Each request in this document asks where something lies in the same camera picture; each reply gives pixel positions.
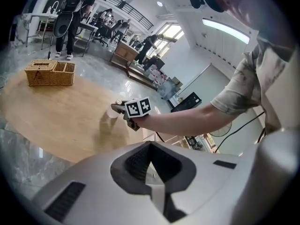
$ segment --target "white sneaker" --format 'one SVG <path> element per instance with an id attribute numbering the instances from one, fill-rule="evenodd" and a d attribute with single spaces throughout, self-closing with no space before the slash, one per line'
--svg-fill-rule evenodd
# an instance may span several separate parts
<path id="1" fill-rule="evenodd" d="M 71 60 L 73 58 L 73 54 L 67 56 L 67 60 Z"/>

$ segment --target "white table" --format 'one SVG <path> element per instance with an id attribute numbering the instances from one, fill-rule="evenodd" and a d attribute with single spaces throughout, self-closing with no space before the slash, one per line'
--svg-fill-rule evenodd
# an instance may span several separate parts
<path id="1" fill-rule="evenodd" d="M 28 45 L 28 38 L 37 38 L 37 39 L 42 40 L 42 45 L 41 45 L 41 50 L 42 50 L 43 49 L 43 44 L 44 44 L 44 39 L 50 37 L 50 36 L 45 35 L 46 27 L 49 23 L 49 20 L 51 20 L 51 19 L 55 20 L 58 17 L 58 15 L 48 14 L 48 13 L 32 13 L 32 14 L 29 14 L 29 15 L 31 15 L 31 17 L 30 17 L 30 22 L 29 22 L 28 28 L 27 28 L 26 47 Z M 30 28 L 31 20 L 32 20 L 33 17 L 39 17 L 40 21 L 45 21 L 46 22 L 45 27 L 44 27 L 44 31 L 43 31 L 43 35 L 34 34 L 32 36 L 29 36 L 29 28 Z M 88 39 L 83 38 L 83 37 L 79 37 L 79 36 L 75 37 L 76 38 L 75 44 L 78 40 L 87 42 L 85 47 L 77 46 L 77 47 L 80 47 L 84 50 L 83 54 L 82 54 L 82 56 L 84 56 L 84 54 L 87 52 L 87 50 L 89 48 L 90 42 L 92 41 L 92 39 L 95 36 L 96 31 L 98 30 L 98 27 L 92 26 L 92 25 L 84 23 L 84 22 L 80 22 L 79 27 L 91 31 L 90 36 L 89 36 Z M 52 33 L 52 36 L 51 36 L 50 46 L 52 45 L 52 40 L 53 40 L 53 33 Z"/>

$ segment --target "marble floor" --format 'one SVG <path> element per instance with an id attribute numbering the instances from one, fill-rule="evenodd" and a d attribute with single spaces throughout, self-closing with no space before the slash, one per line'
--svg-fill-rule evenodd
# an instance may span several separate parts
<path id="1" fill-rule="evenodd" d="M 102 47 L 98 42 L 91 43 L 89 52 L 82 57 L 82 50 L 74 50 L 72 62 L 76 63 L 76 74 L 120 94 L 126 99 L 149 96 L 152 107 L 157 112 L 169 113 L 170 107 L 159 94 L 127 78 L 123 71 L 109 66 L 109 58 L 115 46 Z M 0 53 L 0 88 L 15 73 L 24 69 L 33 59 L 47 59 L 48 49 L 40 49 L 40 42 L 28 47 L 7 47 Z M 52 47 L 54 59 L 55 46 Z M 66 50 L 57 60 L 65 60 Z M 54 179 L 73 164 L 43 151 L 19 134 L 0 114 L 0 162 L 8 182 L 21 195 L 31 199 L 50 180 Z M 147 183 L 161 184 L 155 171 L 148 170 Z"/>

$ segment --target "ceiling light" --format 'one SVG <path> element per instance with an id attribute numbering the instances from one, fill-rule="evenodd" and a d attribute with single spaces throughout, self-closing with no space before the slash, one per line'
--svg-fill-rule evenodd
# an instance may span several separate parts
<path id="1" fill-rule="evenodd" d="M 223 23 L 220 23 L 220 22 L 215 22 L 213 20 L 209 20 L 209 19 L 206 19 L 206 18 L 203 18 L 202 22 L 206 26 L 209 26 L 209 27 L 212 27 L 212 28 L 215 28 L 215 29 L 219 29 L 223 32 L 226 32 L 226 33 L 238 38 L 239 40 L 241 40 L 245 44 L 249 44 L 249 41 L 250 41 L 249 36 L 247 36 L 246 34 L 240 32 L 240 31 L 238 31 L 238 30 L 236 30 L 232 27 L 229 27 L 226 24 L 223 24 Z"/>

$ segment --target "man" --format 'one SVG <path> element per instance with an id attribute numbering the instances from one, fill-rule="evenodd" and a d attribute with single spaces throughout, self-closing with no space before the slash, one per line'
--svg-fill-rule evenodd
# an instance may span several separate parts
<path id="1" fill-rule="evenodd" d="M 272 0 L 205 0 L 217 12 L 226 11 L 259 31 L 258 45 L 245 58 L 226 88 L 210 104 L 182 112 L 135 118 L 143 128 L 175 135 L 201 135 L 218 130 L 247 109 L 261 105 L 269 134 L 281 128 L 265 92 L 280 76 L 295 41 L 284 15 Z"/>
<path id="2" fill-rule="evenodd" d="M 157 41 L 157 39 L 164 39 L 164 35 L 163 34 L 159 34 L 159 35 L 154 34 L 152 36 L 147 37 L 145 39 L 144 47 L 142 48 L 140 53 L 135 57 L 135 61 L 139 61 L 139 64 L 142 64 L 144 58 L 146 57 L 146 53 L 149 51 L 149 49 L 151 47 L 153 47 L 154 49 L 157 49 L 157 47 L 154 45 L 155 42 Z"/>
<path id="3" fill-rule="evenodd" d="M 84 0 L 82 4 L 82 8 L 73 13 L 73 20 L 68 28 L 68 36 L 67 36 L 67 60 L 71 60 L 73 58 L 73 46 L 74 46 L 74 39 L 79 27 L 81 17 L 85 13 L 89 13 L 92 10 L 92 6 L 95 0 Z M 55 57 L 59 57 L 61 54 L 62 46 L 63 46 L 64 36 L 58 37 L 56 39 L 56 54 Z"/>
<path id="4" fill-rule="evenodd" d="M 130 25 L 129 25 L 130 22 L 131 22 L 131 19 L 128 19 L 127 22 L 123 22 L 122 25 L 120 25 L 117 32 L 113 35 L 113 37 L 111 39 L 111 43 L 117 36 L 119 36 L 118 44 L 120 43 L 120 41 L 122 40 L 124 35 L 126 35 L 128 29 L 130 28 Z"/>

